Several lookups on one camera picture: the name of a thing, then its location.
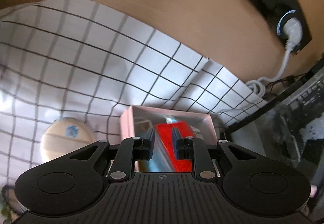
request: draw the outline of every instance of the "silver screw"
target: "silver screw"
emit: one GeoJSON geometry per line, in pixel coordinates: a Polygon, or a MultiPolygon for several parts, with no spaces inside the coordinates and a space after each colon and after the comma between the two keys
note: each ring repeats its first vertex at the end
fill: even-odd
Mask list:
{"type": "Polygon", "coordinates": [[[215,177],[215,173],[211,171],[202,171],[200,174],[201,178],[212,179],[215,177]]]}
{"type": "Polygon", "coordinates": [[[110,177],[113,179],[122,179],[126,176],[126,174],[122,171],[115,171],[110,174],[110,177]]]}

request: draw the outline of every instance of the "pink box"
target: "pink box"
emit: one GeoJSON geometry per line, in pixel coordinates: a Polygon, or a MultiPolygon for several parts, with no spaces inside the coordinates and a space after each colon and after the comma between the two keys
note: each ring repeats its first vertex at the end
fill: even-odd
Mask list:
{"type": "Polygon", "coordinates": [[[130,106],[120,117],[121,139],[123,140],[135,136],[134,117],[142,117],[150,120],[153,126],[155,126],[156,124],[166,123],[166,119],[163,115],[174,116],[177,120],[185,121],[189,125],[199,129],[206,144],[217,144],[217,135],[209,114],[174,111],[136,105],[130,106]]]}

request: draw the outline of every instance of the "power cord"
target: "power cord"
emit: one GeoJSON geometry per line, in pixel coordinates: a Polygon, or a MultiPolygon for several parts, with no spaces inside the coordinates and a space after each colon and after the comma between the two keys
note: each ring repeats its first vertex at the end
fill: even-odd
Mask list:
{"type": "Polygon", "coordinates": [[[281,75],[287,66],[289,56],[294,47],[300,43],[303,36],[302,25],[299,20],[295,17],[289,19],[283,26],[283,32],[287,35],[288,40],[286,43],[286,52],[282,60],[281,68],[278,74],[274,78],[261,77],[257,80],[250,80],[246,85],[258,96],[263,97],[266,93],[266,87],[262,81],[275,82],[280,79],[281,75]]]}

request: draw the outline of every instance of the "checkered tablecloth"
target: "checkered tablecloth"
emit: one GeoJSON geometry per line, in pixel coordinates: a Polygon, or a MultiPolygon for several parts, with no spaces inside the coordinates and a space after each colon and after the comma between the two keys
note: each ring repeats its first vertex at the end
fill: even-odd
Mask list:
{"type": "Polygon", "coordinates": [[[88,0],[1,10],[0,63],[0,184],[42,163],[42,135],[61,117],[114,144],[130,105],[208,113],[218,133],[266,104],[220,64],[88,0]]]}

